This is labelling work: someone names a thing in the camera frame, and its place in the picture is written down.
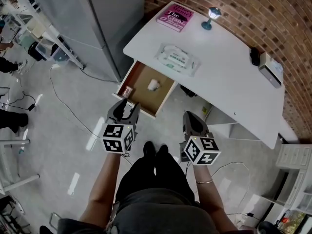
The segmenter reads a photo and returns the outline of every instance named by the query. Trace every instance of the shoe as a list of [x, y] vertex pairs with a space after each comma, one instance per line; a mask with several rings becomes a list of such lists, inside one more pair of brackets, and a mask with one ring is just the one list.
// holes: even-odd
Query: shoe
[[23, 61], [23, 62], [20, 62], [20, 63], [18, 64], [17, 72], [20, 73], [21, 70], [22, 70], [22, 68], [25, 67], [25, 66], [27, 65], [27, 63], [28, 63], [28, 60], [25, 60], [25, 61]]
[[143, 153], [145, 157], [155, 157], [156, 149], [151, 141], [147, 141], [143, 147]]
[[169, 153], [168, 146], [167, 146], [166, 144], [163, 144], [163, 145], [160, 147], [158, 153]]

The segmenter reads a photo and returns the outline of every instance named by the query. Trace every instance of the bracelet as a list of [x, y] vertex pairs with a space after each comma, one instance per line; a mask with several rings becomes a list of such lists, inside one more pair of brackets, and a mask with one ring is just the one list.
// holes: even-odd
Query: bracelet
[[213, 182], [213, 179], [211, 179], [209, 181], [206, 181], [206, 182], [198, 182], [198, 181], [196, 181], [197, 184], [209, 184], [211, 182]]

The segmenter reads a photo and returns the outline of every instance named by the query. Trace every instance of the pink book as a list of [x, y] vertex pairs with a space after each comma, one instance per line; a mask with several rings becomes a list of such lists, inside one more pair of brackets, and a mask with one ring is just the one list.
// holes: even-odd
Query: pink book
[[193, 14], [193, 11], [174, 3], [157, 18], [157, 22], [180, 32]]

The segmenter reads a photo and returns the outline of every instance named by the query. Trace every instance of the open drawer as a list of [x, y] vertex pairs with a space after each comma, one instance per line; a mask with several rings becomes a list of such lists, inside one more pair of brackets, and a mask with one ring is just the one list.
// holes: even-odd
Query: open drawer
[[[157, 80], [160, 84], [155, 91], [147, 89], [152, 79]], [[155, 118], [176, 85], [174, 80], [135, 60], [113, 96], [123, 99], [122, 93], [126, 86], [133, 88], [128, 97], [128, 104], [134, 107], [139, 102], [141, 112]]]

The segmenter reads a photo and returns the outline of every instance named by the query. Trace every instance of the gray floor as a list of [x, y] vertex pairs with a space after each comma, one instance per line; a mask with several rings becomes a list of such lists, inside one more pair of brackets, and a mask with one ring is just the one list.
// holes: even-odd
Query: gray floor
[[[106, 157], [101, 144], [96, 141], [92, 145], [89, 131], [56, 98], [49, 80], [51, 65], [52, 63], [41, 61], [36, 62], [28, 73], [25, 69], [21, 76], [0, 74], [1, 86], [11, 87], [10, 101], [22, 97], [22, 91], [37, 100], [39, 98], [38, 106], [27, 112], [30, 122], [26, 138], [31, 140], [31, 144], [25, 146], [24, 152], [20, 154], [19, 149], [5, 150], [14, 179], [18, 179], [17, 173], [21, 178], [40, 174], [40, 179], [11, 191], [26, 211], [25, 218], [34, 233], [39, 232], [40, 225], [49, 225], [52, 212], [61, 217], [79, 218]], [[107, 110], [117, 102], [111, 95], [117, 90], [117, 84], [89, 78], [74, 65], [52, 69], [51, 77], [61, 100], [92, 131], [106, 117]], [[26, 98], [17, 105], [26, 107], [31, 103], [32, 99]], [[204, 104], [201, 98], [186, 97], [176, 87], [156, 120], [141, 114], [137, 124], [138, 136], [132, 145], [131, 157], [128, 158], [130, 162], [142, 156], [143, 145], [148, 140], [152, 140], [157, 146], [166, 143], [170, 153], [178, 157], [179, 143], [183, 141], [183, 113], [185, 110], [200, 112]], [[1, 139], [9, 135], [14, 136], [9, 130], [0, 131]], [[229, 140], [218, 135], [215, 139], [222, 154], [210, 167], [212, 174], [230, 162], [243, 162], [250, 170], [250, 186], [249, 172], [242, 164], [229, 165], [214, 176], [226, 212], [253, 212], [255, 217], [262, 217], [269, 203], [259, 195], [273, 186], [277, 176], [278, 169], [274, 164], [280, 146], [279, 140], [275, 150], [270, 150], [257, 141]], [[185, 170], [186, 164], [182, 163], [181, 167]], [[118, 182], [129, 168], [130, 164], [122, 159]], [[79, 179], [71, 194], [69, 188], [75, 173], [79, 174]], [[187, 179], [196, 192], [191, 167]], [[239, 205], [248, 187], [248, 193]], [[240, 224], [256, 223], [255, 219], [247, 219], [242, 215], [231, 215], [230, 218]]]

